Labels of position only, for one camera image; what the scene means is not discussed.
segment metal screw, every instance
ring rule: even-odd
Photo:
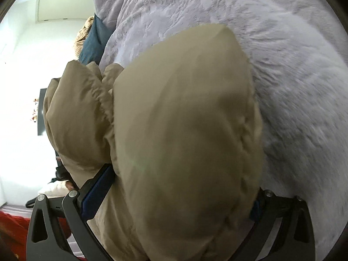
[[[39,201],[43,201],[45,199],[45,195],[44,194],[40,194],[39,196],[38,196],[38,200]]]
[[[76,190],[72,190],[69,192],[69,196],[70,197],[75,197],[77,195],[77,191]]]
[[[269,189],[266,189],[264,192],[265,192],[267,197],[272,197],[274,195],[274,193]]]

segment hand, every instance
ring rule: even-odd
[[[67,181],[65,183],[65,186],[67,187],[67,189],[69,190],[73,190],[74,189],[74,186],[72,185],[72,182],[71,181]]]

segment beige puffer jacket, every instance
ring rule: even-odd
[[[119,179],[90,226],[114,260],[227,260],[262,167],[246,55],[223,25],[183,31],[123,70],[69,62],[45,96],[47,135],[81,186]]]

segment plush blanket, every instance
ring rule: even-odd
[[[317,260],[348,220],[348,37],[325,0],[95,0],[114,31],[100,62],[123,67],[201,23],[223,23],[249,56],[264,122],[261,187],[309,205]]]

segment red blanket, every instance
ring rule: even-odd
[[[27,235],[29,229],[29,218],[12,216],[0,211],[0,233],[1,237],[19,261],[26,261]],[[59,218],[60,225],[66,238],[71,236],[71,230],[66,219]]]

